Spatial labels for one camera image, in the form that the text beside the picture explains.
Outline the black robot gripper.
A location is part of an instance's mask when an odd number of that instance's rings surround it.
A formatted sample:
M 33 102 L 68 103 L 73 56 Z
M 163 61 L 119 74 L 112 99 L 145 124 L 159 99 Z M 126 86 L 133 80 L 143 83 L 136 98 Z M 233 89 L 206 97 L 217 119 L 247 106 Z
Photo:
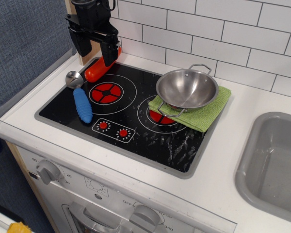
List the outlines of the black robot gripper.
M 104 64 L 109 67 L 118 58 L 118 30 L 110 23 L 107 0 L 72 0 L 76 13 L 66 16 L 72 42 L 81 57 L 88 55 L 92 41 L 100 43 Z

